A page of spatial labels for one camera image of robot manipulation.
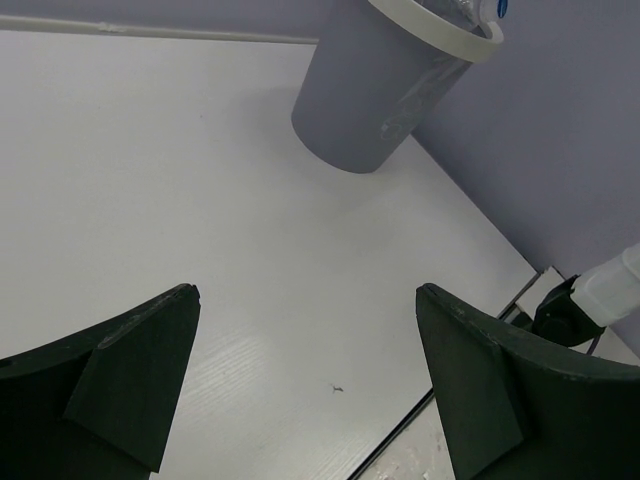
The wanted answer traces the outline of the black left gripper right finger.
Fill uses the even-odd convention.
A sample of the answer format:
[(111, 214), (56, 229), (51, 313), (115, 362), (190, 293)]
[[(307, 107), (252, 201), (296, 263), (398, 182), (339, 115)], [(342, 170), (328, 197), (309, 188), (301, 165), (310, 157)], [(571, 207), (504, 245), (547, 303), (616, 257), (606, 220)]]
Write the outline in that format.
[(636, 479), (639, 369), (416, 291), (417, 324), (458, 479)]

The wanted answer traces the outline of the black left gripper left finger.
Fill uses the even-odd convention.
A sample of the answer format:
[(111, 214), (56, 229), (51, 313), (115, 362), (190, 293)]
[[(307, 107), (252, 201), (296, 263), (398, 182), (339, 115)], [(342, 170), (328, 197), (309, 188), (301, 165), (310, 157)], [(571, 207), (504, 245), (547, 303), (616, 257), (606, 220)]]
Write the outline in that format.
[(199, 322), (180, 284), (1, 361), (4, 479), (147, 479), (159, 471)]

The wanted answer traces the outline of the clear bottle white-blue cap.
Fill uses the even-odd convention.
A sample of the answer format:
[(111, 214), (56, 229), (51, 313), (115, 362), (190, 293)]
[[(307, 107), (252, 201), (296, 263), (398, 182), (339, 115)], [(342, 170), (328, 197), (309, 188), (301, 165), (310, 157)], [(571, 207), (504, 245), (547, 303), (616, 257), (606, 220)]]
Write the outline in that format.
[(502, 19), (509, 6), (508, 0), (422, 0), (418, 4), (440, 19), (450, 31), (473, 32)]

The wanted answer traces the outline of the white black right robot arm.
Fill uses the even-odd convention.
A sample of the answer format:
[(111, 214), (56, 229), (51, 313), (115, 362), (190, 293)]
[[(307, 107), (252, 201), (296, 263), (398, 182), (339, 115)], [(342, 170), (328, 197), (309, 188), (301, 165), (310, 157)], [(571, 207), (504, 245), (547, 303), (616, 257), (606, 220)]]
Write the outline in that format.
[(576, 347), (639, 309), (639, 246), (552, 289), (537, 307), (531, 332)]

